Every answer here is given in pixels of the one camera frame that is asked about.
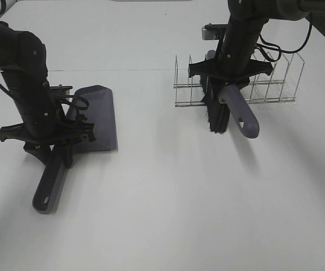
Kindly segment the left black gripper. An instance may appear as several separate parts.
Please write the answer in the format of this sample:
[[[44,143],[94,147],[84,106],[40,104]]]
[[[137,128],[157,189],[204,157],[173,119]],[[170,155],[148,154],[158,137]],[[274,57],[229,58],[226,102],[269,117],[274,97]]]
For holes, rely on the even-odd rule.
[[[95,125],[84,122],[86,117],[79,114],[74,120],[65,116],[55,120],[42,118],[36,123],[20,123],[0,128],[0,141],[15,139],[25,142],[24,151],[33,155],[44,165],[51,155],[50,145],[62,144],[60,154],[66,168],[73,164],[73,142],[95,141]]]

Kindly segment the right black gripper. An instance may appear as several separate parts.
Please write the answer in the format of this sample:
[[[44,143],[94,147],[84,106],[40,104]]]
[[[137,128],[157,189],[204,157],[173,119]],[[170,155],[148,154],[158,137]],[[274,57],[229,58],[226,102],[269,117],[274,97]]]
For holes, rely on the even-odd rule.
[[[216,58],[215,53],[206,53],[203,61],[188,65],[189,78],[207,76],[232,84],[238,84],[259,74],[270,76],[272,72],[273,65],[270,62],[256,60],[252,54],[222,61]]]

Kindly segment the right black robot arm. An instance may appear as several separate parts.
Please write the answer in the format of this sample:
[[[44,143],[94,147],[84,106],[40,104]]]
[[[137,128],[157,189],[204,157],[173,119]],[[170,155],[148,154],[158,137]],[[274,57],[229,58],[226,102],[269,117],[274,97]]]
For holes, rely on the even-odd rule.
[[[325,13],[325,1],[229,1],[227,24],[207,24],[204,40],[218,40],[215,57],[190,64],[188,76],[208,76],[222,82],[237,83],[254,75],[270,75],[268,62],[251,58],[263,25],[270,19],[298,21],[311,12]]]

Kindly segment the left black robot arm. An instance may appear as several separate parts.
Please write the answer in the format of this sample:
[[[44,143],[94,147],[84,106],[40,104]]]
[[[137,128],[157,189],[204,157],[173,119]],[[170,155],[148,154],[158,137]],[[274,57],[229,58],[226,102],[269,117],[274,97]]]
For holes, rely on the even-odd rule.
[[[73,145],[95,140],[94,124],[82,114],[89,101],[70,95],[71,86],[50,86],[46,46],[29,31],[13,30],[0,21],[0,89],[13,101],[20,124],[0,128],[0,141],[15,139],[44,164],[54,152],[72,166]]]

